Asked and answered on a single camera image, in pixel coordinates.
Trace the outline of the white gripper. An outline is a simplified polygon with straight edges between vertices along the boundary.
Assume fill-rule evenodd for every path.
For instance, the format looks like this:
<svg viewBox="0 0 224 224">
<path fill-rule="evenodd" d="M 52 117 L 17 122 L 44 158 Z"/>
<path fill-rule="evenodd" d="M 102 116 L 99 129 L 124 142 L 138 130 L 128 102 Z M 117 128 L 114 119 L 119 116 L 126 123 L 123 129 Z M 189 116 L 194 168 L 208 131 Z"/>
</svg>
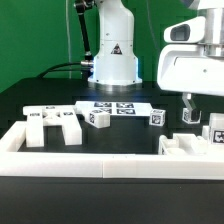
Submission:
<svg viewBox="0 0 224 224">
<path fill-rule="evenodd" d="M 224 39 L 215 37 L 217 24 L 209 29 L 206 22 L 198 16 L 164 31 L 168 45 L 160 53 L 157 83 L 163 90 L 185 92 L 189 110 L 196 109 L 191 93 L 224 96 Z"/>
</svg>

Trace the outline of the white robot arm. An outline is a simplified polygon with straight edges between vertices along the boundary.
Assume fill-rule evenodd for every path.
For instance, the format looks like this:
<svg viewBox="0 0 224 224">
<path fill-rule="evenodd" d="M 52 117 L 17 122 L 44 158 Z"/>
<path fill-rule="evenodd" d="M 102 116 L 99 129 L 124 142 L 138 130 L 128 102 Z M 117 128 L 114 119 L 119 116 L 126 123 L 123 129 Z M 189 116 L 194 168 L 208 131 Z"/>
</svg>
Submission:
<svg viewBox="0 0 224 224">
<path fill-rule="evenodd" d="M 194 19 L 165 29 L 157 83 L 177 91 L 190 113 L 192 94 L 224 96 L 224 0 L 181 0 L 196 10 Z M 121 0 L 95 0 L 100 16 L 100 49 L 93 60 L 91 86 L 123 91 L 138 86 L 138 58 L 133 53 L 134 17 Z"/>
</svg>

